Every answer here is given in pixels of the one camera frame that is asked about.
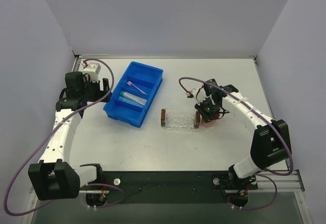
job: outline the cable connector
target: cable connector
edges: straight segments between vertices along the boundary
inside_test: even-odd
[[[81,65],[83,68],[86,68],[88,66],[87,62],[84,62],[84,61],[81,62]]]
[[[194,97],[194,95],[190,91],[187,91],[186,95],[187,95],[187,98],[193,98]]]

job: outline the white table surface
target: white table surface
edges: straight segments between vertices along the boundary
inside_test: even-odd
[[[104,103],[84,113],[70,153],[77,167],[99,163],[105,171],[224,171],[250,153],[253,136],[237,118],[228,114],[210,132],[169,131],[160,126],[162,108],[194,109],[178,79],[190,76],[215,78],[219,85],[233,84],[248,101],[270,116],[267,101],[251,59],[102,59],[112,68],[115,85],[131,61],[164,70],[163,82],[141,128],[107,117]],[[111,76],[105,67],[100,79]],[[187,89],[200,87],[184,80]],[[285,161],[271,167],[286,170]]]

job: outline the black metal base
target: black metal base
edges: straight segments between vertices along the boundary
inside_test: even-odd
[[[226,203],[225,190],[240,190],[229,181],[228,171],[205,172],[103,172],[110,185],[114,179],[120,179],[125,193],[125,204],[188,204],[188,203]],[[219,185],[213,180],[219,179]],[[250,189],[257,189],[257,184],[250,184]],[[83,187],[81,190],[100,187]],[[121,199],[117,190],[107,189],[108,202]]]

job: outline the black bracket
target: black bracket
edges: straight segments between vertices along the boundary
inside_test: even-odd
[[[87,102],[94,102],[103,97],[109,91],[107,78],[103,78],[103,90],[100,89],[99,82],[87,82],[85,75],[80,71],[66,73],[66,88],[62,89],[59,100],[56,103],[56,111],[62,109],[71,109],[75,111],[85,105]],[[103,100],[109,102],[111,93]]]
[[[108,181],[105,180],[105,176],[104,176],[104,173],[103,173],[103,170],[102,170],[102,167],[100,164],[83,164],[81,165],[80,167],[83,167],[83,166],[94,166],[96,167],[96,179],[93,181],[93,182],[89,182],[89,184],[92,184],[92,183],[107,183],[108,184]],[[98,187],[88,187],[89,189],[98,189]],[[103,195],[101,194],[96,194],[96,193],[88,193],[86,194],[86,203],[89,205],[89,206],[102,206],[106,203],[107,201],[107,196],[103,197]]]
[[[122,204],[186,204],[186,203],[226,203],[225,190],[238,191],[229,179],[228,171],[212,172],[106,172],[104,178],[110,185],[120,179],[120,187],[125,192]],[[214,178],[220,180],[214,184]],[[101,190],[101,187],[83,187],[81,190]],[[121,199],[121,193],[108,189],[110,202]]]
[[[215,79],[210,79],[207,82],[217,86]],[[233,85],[227,85],[224,87],[220,86],[220,88],[229,93],[239,92],[239,90]],[[222,108],[222,99],[227,95],[219,89],[216,89],[207,84],[204,85],[204,90],[206,96],[210,97],[207,97],[204,101],[197,103],[195,105],[195,109],[198,110],[198,112],[202,115],[203,120],[207,123],[216,120],[219,117],[220,109]]]
[[[80,179],[67,162],[31,164],[28,175],[39,200],[74,199]]]
[[[280,133],[291,152],[289,128],[286,122],[283,120],[273,120],[271,123]],[[253,162],[260,169],[265,169],[288,158],[280,139],[268,125],[258,126],[255,130],[250,155]]]

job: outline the small brown block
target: small brown block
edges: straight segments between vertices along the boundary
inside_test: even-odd
[[[199,124],[200,124],[200,113],[197,111],[196,112],[196,119],[195,119],[195,122],[194,122],[194,128],[199,128]]]
[[[165,126],[165,113],[166,113],[166,110],[165,110],[165,108],[163,108],[161,110],[161,126]]]

